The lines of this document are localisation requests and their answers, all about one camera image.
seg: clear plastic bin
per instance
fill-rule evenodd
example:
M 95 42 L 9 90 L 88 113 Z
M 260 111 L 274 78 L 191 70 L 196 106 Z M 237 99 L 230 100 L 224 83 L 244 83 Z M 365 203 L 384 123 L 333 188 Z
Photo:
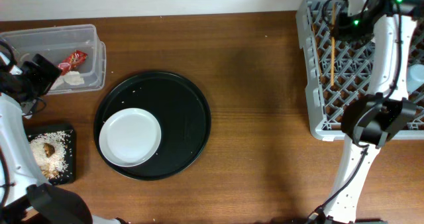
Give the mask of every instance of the clear plastic bin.
M 70 85 L 64 82 L 48 94 L 97 91 L 105 85 L 106 47 L 99 40 L 94 25 L 40 28 L 3 32 L 0 39 L 10 44 L 20 67 L 35 54 L 41 54 L 51 63 L 58 65 L 75 50 L 87 54 L 87 60 L 75 71 L 84 79 L 84 84 Z

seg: black round tray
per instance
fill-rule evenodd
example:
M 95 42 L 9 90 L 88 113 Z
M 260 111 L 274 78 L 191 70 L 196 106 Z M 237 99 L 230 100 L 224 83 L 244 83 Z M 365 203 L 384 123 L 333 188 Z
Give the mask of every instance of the black round tray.
M 110 163 L 99 147 L 104 122 L 127 108 L 150 112 L 162 131 L 156 154 L 130 168 Z M 95 145 L 102 159 L 120 174 L 138 180 L 159 180 L 187 168 L 205 147 L 210 130 L 211 112 L 200 89 L 169 72 L 144 72 L 125 80 L 106 95 L 94 120 Z

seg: white bowl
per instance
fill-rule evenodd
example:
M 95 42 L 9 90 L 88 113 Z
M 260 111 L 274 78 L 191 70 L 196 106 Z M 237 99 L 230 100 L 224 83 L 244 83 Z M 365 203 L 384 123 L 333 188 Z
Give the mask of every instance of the white bowl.
M 161 135 L 159 122 L 152 114 L 128 108 L 108 118 L 100 131 L 99 146 L 112 164 L 133 167 L 153 156 Z

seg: red snack package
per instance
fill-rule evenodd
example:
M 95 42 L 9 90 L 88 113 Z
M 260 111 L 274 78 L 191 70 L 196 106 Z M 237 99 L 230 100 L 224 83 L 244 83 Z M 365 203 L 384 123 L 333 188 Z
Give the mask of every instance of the red snack package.
M 81 52 L 79 50 L 75 50 L 75 52 L 73 52 L 70 56 L 68 56 L 59 64 L 58 67 L 62 69 L 61 76 L 67 74 L 70 70 L 73 70 L 79 65 L 83 64 L 83 62 L 85 62 L 85 59 L 87 59 L 86 53 Z

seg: wooden tabletop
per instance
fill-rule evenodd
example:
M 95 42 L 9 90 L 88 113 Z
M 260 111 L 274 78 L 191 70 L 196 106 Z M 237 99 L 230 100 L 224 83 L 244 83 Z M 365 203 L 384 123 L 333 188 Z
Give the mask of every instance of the wooden tabletop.
M 92 213 L 132 223 L 254 223 L 306 217 L 328 197 L 343 142 L 309 132 L 305 60 L 294 12 L 2 22 L 0 30 L 93 24 L 106 44 L 101 91 L 46 96 L 26 125 L 70 122 L 78 134 L 77 180 L 62 186 Z M 103 97 L 130 74 L 179 73 L 205 94 L 209 142 L 182 173 L 132 180 L 97 153 L 93 120 Z M 376 161 L 358 218 L 424 219 L 424 142 L 392 141 Z

